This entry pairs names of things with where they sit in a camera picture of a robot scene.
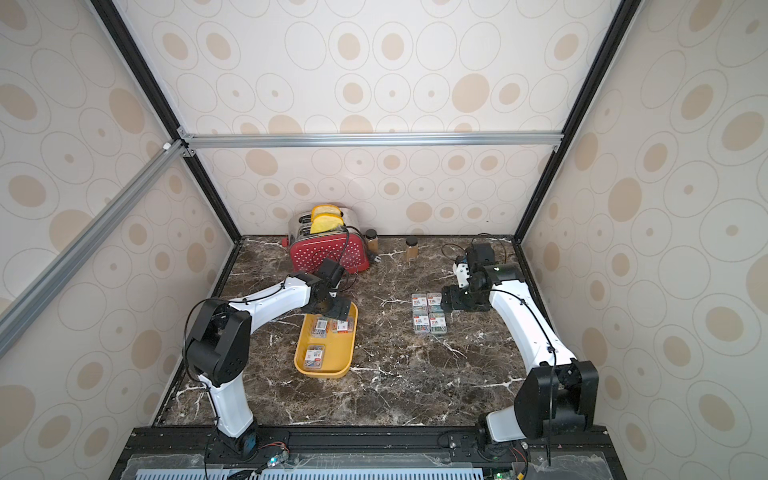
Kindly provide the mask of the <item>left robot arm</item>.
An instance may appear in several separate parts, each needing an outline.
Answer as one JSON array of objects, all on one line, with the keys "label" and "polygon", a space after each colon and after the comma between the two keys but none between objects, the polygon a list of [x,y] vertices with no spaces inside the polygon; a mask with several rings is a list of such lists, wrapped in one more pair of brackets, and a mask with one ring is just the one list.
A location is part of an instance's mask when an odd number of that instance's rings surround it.
[{"label": "left robot arm", "polygon": [[190,378],[207,387],[217,429],[226,439],[239,441],[254,425],[242,380],[253,332],[293,310],[344,319],[352,302],[338,293],[343,273],[338,261],[325,259],[314,273],[292,273],[259,292],[205,298],[192,307],[197,316],[185,323],[184,362]]}]

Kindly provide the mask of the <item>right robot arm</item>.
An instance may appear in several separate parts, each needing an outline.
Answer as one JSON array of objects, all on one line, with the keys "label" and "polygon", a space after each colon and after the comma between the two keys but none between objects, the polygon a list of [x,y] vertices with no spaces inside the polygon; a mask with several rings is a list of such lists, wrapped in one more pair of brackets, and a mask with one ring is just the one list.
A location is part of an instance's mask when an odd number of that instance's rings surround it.
[{"label": "right robot arm", "polygon": [[512,406],[485,416],[494,443],[542,439],[592,429],[599,374],[580,361],[547,323],[520,268],[498,262],[489,243],[472,243],[453,264],[454,285],[441,293],[441,309],[495,311],[517,345],[526,377]]}]

